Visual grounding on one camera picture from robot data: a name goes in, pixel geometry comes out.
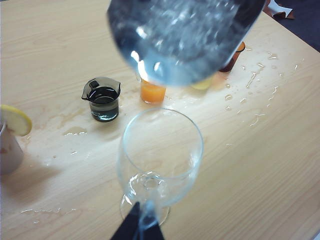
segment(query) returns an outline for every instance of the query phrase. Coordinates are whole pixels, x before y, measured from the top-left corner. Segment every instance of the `wooden table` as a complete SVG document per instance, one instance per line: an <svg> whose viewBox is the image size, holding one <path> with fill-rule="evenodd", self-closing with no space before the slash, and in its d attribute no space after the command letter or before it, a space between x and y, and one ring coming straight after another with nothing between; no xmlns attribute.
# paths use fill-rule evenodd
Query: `wooden table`
<svg viewBox="0 0 320 240"><path fill-rule="evenodd" d="M151 106L114 47L107 6L1 2L1 102L33 121L18 139L22 165L1 177L3 240L109 239L122 221L120 137ZM193 119L205 141L194 187L161 226L169 240L309 240L320 230L320 55L264 13L245 42L208 91L167 90L163 106ZM111 123L81 100L95 76L121 82Z"/></svg>

